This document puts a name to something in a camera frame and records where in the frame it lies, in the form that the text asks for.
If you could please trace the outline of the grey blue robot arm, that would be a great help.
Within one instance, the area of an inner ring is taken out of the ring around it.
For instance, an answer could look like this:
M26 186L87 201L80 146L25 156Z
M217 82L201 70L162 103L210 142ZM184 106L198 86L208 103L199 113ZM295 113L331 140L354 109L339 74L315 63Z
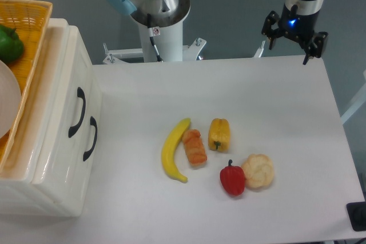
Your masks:
M206 41L197 38L190 46L182 42L183 22L190 12L190 0L106 0L114 10L132 17L138 25L142 49L137 55L144 62L193 61L200 58ZM305 53L303 64L320 58L328 33L315 32L324 0L285 0L283 11L271 11L263 24L262 35L273 48L276 39L296 42Z

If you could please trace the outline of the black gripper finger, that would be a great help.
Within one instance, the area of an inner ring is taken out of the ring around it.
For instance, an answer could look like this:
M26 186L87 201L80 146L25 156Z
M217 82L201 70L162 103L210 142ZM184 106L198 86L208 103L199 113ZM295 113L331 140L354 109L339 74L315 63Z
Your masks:
M310 59L321 58L328 42L328 32L321 31L314 33L312 38L305 44L305 57L303 65L306 65Z
M264 21L261 33L268 38L269 50L272 50L275 46L276 39L283 36L283 30L279 26L276 29L272 28L274 25L278 25L279 22L280 16L275 11L271 11Z

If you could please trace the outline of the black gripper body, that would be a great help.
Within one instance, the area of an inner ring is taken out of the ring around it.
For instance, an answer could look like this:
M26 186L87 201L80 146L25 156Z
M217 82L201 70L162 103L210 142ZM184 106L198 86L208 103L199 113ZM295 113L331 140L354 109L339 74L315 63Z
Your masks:
M284 5L279 31L282 36L299 43L308 43L313 37L319 11L311 15L292 15Z

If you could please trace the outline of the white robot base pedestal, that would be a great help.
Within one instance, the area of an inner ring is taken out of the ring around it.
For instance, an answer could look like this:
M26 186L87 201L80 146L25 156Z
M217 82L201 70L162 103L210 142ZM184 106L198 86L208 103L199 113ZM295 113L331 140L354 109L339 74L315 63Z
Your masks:
M190 12L190 0L146 0L135 7L130 0L107 0L121 14L131 16L138 26L141 47L109 50L104 44L105 64L118 64L127 59L144 62L180 62L201 60L206 40L196 38L191 45L183 43L184 20Z

